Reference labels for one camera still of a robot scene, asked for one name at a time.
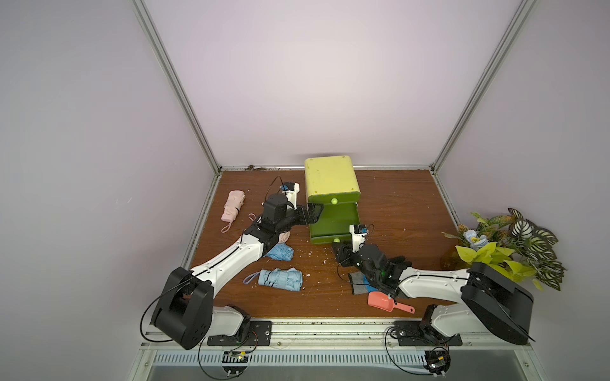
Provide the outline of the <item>yellow-green drawer cabinet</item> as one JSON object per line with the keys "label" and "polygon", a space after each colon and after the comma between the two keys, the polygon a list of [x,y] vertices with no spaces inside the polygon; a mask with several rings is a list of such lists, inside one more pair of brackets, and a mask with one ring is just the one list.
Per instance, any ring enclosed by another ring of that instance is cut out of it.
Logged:
{"label": "yellow-green drawer cabinet", "polygon": [[308,158],[304,162],[307,201],[322,204],[319,220],[310,225],[311,244],[349,241],[349,227],[360,223],[361,190],[349,156]]}

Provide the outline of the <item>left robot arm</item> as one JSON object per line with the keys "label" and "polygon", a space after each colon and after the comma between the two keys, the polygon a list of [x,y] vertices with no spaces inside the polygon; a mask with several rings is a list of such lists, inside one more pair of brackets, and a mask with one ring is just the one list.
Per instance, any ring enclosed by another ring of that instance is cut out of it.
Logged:
{"label": "left robot arm", "polygon": [[149,305],[154,309],[151,324],[167,341],[187,350],[209,337],[247,341],[249,314],[235,306],[216,306],[215,297],[244,268],[273,249],[282,233],[295,225],[315,224],[323,209],[322,203],[299,205],[296,190],[270,195],[261,215],[230,247],[202,265],[170,273],[160,296]]}

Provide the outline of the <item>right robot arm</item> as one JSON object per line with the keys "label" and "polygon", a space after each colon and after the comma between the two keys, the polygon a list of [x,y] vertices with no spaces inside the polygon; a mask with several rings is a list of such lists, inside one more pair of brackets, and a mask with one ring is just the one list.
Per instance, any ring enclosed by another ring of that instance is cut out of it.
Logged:
{"label": "right robot arm", "polygon": [[335,242],[332,249],[338,265],[357,268],[391,307],[399,298],[433,298],[435,304],[427,307],[419,324],[428,340],[492,333],[511,344],[531,341],[533,295],[488,264],[430,271],[413,268],[403,257],[389,259],[374,244],[354,249]]}

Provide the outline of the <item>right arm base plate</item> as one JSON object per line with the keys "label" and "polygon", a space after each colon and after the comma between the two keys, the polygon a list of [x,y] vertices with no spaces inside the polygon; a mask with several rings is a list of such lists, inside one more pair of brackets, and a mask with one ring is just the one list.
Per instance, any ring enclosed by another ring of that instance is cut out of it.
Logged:
{"label": "right arm base plate", "polygon": [[399,346],[462,346],[459,334],[445,336],[432,328],[431,317],[438,307],[436,304],[428,306],[420,321],[395,321],[389,336],[396,339]]}

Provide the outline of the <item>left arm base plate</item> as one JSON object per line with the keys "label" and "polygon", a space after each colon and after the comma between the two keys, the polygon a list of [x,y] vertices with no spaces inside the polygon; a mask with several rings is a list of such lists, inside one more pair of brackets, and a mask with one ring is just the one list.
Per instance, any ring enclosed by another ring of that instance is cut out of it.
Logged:
{"label": "left arm base plate", "polygon": [[270,346],[273,323],[253,320],[236,306],[214,307],[207,346]]}

